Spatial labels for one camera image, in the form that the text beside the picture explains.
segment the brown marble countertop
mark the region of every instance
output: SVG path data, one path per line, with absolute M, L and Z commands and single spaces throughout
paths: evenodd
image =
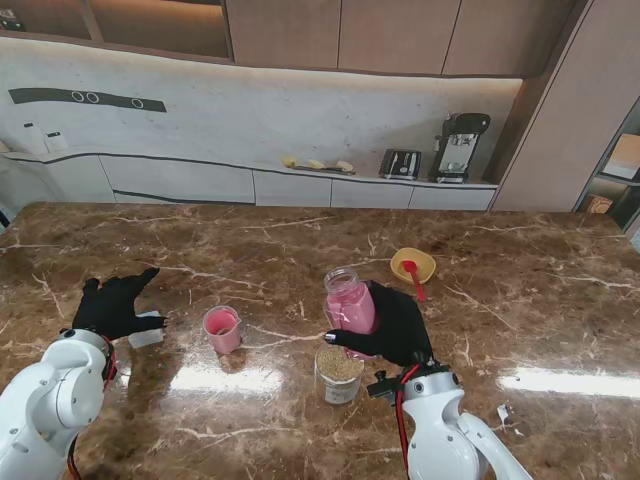
M 603 215 L 32 205 L 0 236 L 0 389 L 70 326 L 86 278 L 155 265 L 137 307 L 169 317 L 166 339 L 117 343 L 85 479 L 403 479 L 386 401 L 332 407 L 313 378 L 324 273 L 412 292 L 388 266 L 403 246 L 436 258 L 422 308 L 463 409 L 536 479 L 640 477 L 640 257 Z M 201 326 L 218 304 L 245 320 L 220 358 Z

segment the pink cup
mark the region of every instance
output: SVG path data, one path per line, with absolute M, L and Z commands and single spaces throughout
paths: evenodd
M 202 326 L 216 352 L 231 353 L 240 345 L 240 317 L 233 308 L 212 308 L 205 314 Z

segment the grains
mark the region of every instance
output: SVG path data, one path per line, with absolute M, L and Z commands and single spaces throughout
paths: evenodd
M 352 380 L 363 368 L 362 360 L 347 357 L 344 348 L 337 346 L 323 347 L 318 352 L 317 364 L 320 373 L 335 382 Z

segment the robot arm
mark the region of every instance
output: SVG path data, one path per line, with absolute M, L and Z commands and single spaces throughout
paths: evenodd
M 482 420 L 459 413 L 463 396 L 451 372 L 419 376 L 404 386 L 403 408 L 416 424 L 408 449 L 411 480 L 480 480 L 487 463 L 497 480 L 532 480 Z
M 68 330 L 0 396 L 0 479 L 57 479 L 81 429 L 100 413 L 113 373 L 109 343 Z

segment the yellow bowl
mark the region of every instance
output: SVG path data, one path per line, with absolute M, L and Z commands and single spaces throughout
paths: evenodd
M 402 266 L 404 260 L 416 262 L 418 266 L 418 280 L 424 283 L 431 278 L 433 272 L 436 271 L 436 261 L 431 255 L 428 255 L 415 248 L 401 248 L 391 259 L 391 271 L 400 280 L 413 285 L 411 274 Z

